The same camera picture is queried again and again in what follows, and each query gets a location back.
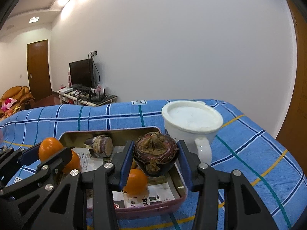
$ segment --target white wall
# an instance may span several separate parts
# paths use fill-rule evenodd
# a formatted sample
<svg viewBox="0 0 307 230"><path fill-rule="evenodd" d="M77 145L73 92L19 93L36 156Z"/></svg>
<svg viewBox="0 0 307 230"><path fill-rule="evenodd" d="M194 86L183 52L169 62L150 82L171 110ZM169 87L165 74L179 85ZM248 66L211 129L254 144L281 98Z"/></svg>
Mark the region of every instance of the white wall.
<svg viewBox="0 0 307 230"><path fill-rule="evenodd" d="M0 96L13 86L29 86L27 44L48 39L50 48L50 36L51 24L45 24L28 27L0 38ZM53 87L51 70L50 81Z"/></svg>
<svg viewBox="0 0 307 230"><path fill-rule="evenodd" d="M53 22L54 87L69 62L97 50L119 101L214 98L274 137L296 72L286 0L72 0Z"/></svg>

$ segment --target blue plaid tablecloth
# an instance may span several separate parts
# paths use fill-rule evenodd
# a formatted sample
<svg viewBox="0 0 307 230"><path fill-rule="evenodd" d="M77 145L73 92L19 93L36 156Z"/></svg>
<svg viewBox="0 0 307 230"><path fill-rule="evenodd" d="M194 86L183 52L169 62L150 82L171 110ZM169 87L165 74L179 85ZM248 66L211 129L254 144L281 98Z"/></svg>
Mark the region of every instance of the blue plaid tablecloth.
<svg viewBox="0 0 307 230"><path fill-rule="evenodd" d="M141 100L101 107L59 105L21 111L0 122L3 142L18 149L66 131L157 126L164 132L161 109L171 100ZM254 186L280 230L290 229L307 206L307 181L293 156L264 129L230 103L201 100L221 113L224 125L212 143L211 166L241 170ZM32 175L39 161L19 170L15 179ZM198 194L188 197L177 212L138 220L120 220L123 230L191 229ZM219 193L218 229L224 227L224 193Z"/></svg>

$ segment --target orange fruit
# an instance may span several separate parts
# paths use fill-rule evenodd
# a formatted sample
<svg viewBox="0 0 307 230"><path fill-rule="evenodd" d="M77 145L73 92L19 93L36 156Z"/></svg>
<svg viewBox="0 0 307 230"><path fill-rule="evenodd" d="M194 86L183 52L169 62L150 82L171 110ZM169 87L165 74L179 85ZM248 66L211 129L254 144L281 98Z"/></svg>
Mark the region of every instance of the orange fruit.
<svg viewBox="0 0 307 230"><path fill-rule="evenodd" d="M47 137L39 146L38 157L40 161L43 162L63 148L64 146L58 139L54 137Z"/></svg>
<svg viewBox="0 0 307 230"><path fill-rule="evenodd" d="M81 170L79 156L73 150L72 150L72 153L73 153L72 160L62 170L64 174L69 174L70 171L72 170L79 170L79 171Z"/></svg>
<svg viewBox="0 0 307 230"><path fill-rule="evenodd" d="M124 192L129 195L137 195L144 192L147 188L147 176L142 170L131 169Z"/></svg>

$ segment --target television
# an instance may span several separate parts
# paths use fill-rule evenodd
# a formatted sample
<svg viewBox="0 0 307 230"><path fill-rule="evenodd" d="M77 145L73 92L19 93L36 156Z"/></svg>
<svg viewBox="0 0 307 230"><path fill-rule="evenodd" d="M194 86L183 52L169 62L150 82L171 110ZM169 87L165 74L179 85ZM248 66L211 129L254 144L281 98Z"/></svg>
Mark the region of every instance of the television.
<svg viewBox="0 0 307 230"><path fill-rule="evenodd" d="M85 59L69 63L72 85L95 88L93 60Z"/></svg>

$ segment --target wooden door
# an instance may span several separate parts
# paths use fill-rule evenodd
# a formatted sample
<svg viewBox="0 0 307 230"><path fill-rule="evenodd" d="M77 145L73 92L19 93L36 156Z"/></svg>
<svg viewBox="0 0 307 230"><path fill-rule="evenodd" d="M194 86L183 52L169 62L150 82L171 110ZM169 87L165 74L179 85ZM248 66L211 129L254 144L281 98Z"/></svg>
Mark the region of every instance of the wooden door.
<svg viewBox="0 0 307 230"><path fill-rule="evenodd" d="M30 91L35 101L50 96L52 90L48 63L48 40L28 44L27 63Z"/></svg>
<svg viewBox="0 0 307 230"><path fill-rule="evenodd" d="M293 2L287 0L297 41L297 70L291 103L277 140L307 173L307 23Z"/></svg>

